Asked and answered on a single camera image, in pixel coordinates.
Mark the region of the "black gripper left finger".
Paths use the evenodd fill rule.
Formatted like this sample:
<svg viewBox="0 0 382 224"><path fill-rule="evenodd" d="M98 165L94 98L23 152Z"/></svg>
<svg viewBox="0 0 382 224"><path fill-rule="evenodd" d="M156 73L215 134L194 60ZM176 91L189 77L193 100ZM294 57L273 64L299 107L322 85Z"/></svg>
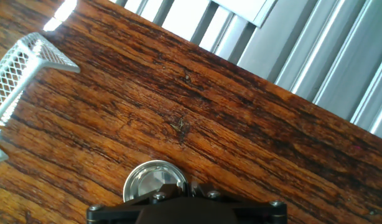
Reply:
<svg viewBox="0 0 382 224"><path fill-rule="evenodd" d="M91 205L86 210L86 223L135 223L144 208L189 195L189 183L164 184L158 190L118 205Z"/></svg>

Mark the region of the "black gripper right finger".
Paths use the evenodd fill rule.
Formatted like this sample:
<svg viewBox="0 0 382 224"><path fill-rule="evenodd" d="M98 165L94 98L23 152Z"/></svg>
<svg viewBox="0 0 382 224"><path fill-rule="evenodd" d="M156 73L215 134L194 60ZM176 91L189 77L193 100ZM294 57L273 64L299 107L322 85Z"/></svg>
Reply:
<svg viewBox="0 0 382 224"><path fill-rule="evenodd" d="M238 221L247 223L287 223L287 204L281 200L257 202L215 187L211 183L189 183L189 196L229 208Z"/></svg>

